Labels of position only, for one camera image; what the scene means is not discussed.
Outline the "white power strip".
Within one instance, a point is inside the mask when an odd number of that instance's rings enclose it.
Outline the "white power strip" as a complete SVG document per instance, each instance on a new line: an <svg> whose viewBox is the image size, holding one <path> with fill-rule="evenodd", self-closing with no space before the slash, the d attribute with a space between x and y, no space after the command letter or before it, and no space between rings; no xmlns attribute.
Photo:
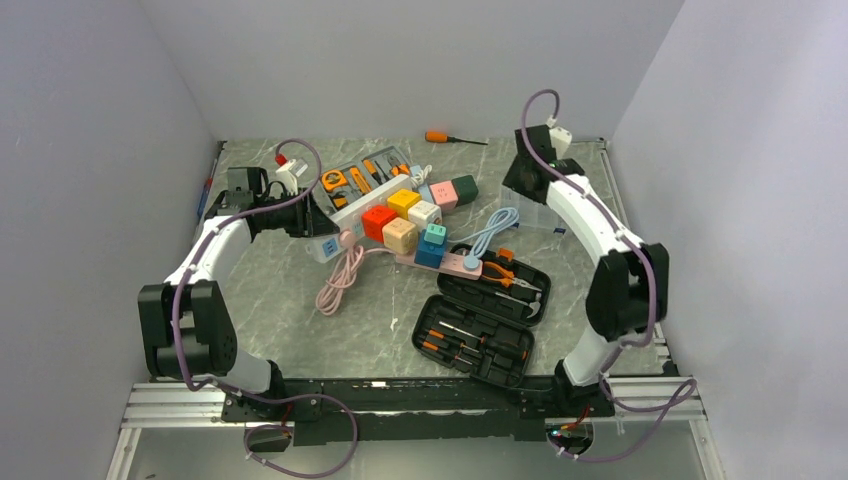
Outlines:
<svg viewBox="0 0 848 480"><path fill-rule="evenodd" d="M411 190L412 187L412 178L406 174L400 174L376 187L340 212L332 214L330 219L339 227L340 232L309 239L306 252L319 263L334 259L365 237L362 216L368 210L378 205L386 205L391 195L402 189Z"/></svg>

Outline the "grey tool tray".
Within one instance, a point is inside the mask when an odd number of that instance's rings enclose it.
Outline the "grey tool tray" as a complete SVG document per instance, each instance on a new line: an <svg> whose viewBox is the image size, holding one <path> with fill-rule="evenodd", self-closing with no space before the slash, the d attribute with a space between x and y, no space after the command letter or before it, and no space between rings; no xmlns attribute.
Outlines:
<svg viewBox="0 0 848 480"><path fill-rule="evenodd" d="M320 185L333 210L338 212L397 175L409 173L407 156L391 146L360 160L330 167L321 174Z"/></svg>

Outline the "black plastic tool case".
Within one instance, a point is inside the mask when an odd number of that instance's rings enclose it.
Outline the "black plastic tool case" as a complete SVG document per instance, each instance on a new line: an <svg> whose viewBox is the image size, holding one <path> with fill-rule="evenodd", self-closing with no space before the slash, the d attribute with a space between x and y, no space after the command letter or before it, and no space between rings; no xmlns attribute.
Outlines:
<svg viewBox="0 0 848 480"><path fill-rule="evenodd" d="M430 296L411 334L413 347L435 363L465 373L495 387L521 390L535 347L532 328L540 323L550 297L549 275L514 258L506 249L487 251L482 264L492 261L512 270L541 291L514 285L503 287L483 280L437 277L439 293ZM495 292L527 302L539 301L536 316Z"/></svg>

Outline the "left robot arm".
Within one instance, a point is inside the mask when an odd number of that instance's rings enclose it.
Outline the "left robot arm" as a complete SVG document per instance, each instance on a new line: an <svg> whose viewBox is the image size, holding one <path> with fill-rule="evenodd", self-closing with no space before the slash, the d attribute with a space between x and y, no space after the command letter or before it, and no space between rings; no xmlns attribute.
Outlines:
<svg viewBox="0 0 848 480"><path fill-rule="evenodd" d="M239 347L222 293L255 237L278 229L292 238L312 238L338 227L307 192L265 200L251 192L219 196L180 266L138 295L151 375L182 380L192 390L216 383L245 392L248 407L264 420L285 411L288 394L278 367Z"/></svg>

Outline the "clear plastic organizer box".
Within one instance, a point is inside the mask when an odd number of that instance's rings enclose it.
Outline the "clear plastic organizer box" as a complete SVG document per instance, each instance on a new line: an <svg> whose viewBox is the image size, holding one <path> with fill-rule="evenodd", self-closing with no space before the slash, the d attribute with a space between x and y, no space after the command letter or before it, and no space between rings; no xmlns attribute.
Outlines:
<svg viewBox="0 0 848 480"><path fill-rule="evenodd" d="M518 211L516 226L550 233L564 234L567 225L550 207L530 200L506 186L501 186L500 207L515 208Z"/></svg>

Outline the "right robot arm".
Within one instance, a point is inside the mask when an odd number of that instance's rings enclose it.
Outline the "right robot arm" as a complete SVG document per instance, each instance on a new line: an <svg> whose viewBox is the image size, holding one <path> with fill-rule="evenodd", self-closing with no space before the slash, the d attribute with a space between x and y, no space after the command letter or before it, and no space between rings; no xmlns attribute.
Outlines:
<svg viewBox="0 0 848 480"><path fill-rule="evenodd" d="M555 368L551 388L557 411L574 415L590 399L589 388L609 371L620 352L645 347L667 313L670 257L648 244L600 199L585 171L564 158L571 135L537 125L515 132L516 155L503 186L550 209L584 247L594 266L585 299L588 325L576 347Z"/></svg>

